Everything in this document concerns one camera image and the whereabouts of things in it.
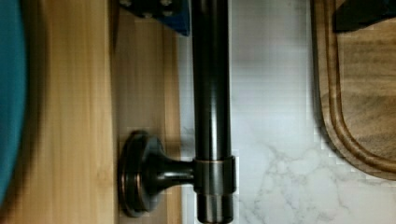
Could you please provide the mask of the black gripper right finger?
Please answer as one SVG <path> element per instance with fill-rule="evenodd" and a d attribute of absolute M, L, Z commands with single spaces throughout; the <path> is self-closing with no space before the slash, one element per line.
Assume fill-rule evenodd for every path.
<path fill-rule="evenodd" d="M 346 0 L 333 13 L 335 33 L 354 32 L 396 16 L 396 0 Z"/>

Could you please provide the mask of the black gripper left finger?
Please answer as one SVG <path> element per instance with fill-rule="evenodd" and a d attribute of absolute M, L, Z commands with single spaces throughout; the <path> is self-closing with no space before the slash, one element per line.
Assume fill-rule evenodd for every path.
<path fill-rule="evenodd" d="M 189 0 L 119 0 L 122 8 L 142 19 L 154 19 L 179 35 L 189 36 Z"/>

